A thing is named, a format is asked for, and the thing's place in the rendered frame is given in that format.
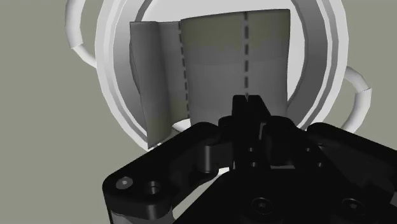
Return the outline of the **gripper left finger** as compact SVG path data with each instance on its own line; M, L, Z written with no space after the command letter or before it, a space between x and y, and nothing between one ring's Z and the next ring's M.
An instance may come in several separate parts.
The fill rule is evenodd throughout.
M198 186L231 167L233 121L247 99L217 125L199 122L110 174L102 184L110 224L173 224L172 210Z

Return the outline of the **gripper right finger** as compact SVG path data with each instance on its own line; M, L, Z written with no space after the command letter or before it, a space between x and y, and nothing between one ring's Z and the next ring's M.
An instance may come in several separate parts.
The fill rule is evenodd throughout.
M289 118L272 116L258 95L247 104L271 165L310 164L327 178L345 178L382 199L397 196L397 150L327 123L302 130Z

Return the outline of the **grey folded cloth, dashed stitching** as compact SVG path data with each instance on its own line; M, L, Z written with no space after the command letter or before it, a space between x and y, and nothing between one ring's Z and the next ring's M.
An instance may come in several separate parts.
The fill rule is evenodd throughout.
M241 11L178 22L131 22L130 66L149 147L177 122L217 123L235 95L259 95L285 116L290 12Z

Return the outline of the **white round two-handled dish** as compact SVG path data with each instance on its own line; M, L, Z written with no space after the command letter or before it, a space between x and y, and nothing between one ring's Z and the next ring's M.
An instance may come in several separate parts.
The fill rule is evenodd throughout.
M306 129L330 112L342 82L356 90L342 128L356 132L371 105L372 89L347 64L349 35L342 0L104 0L97 20L95 52L83 45L80 22L86 0L67 0L65 30L72 50L97 71L102 94L122 129L150 151L190 127L177 122L171 135L149 147L141 97L130 66L131 22L178 22L192 17L241 11L287 9L290 38L285 117Z

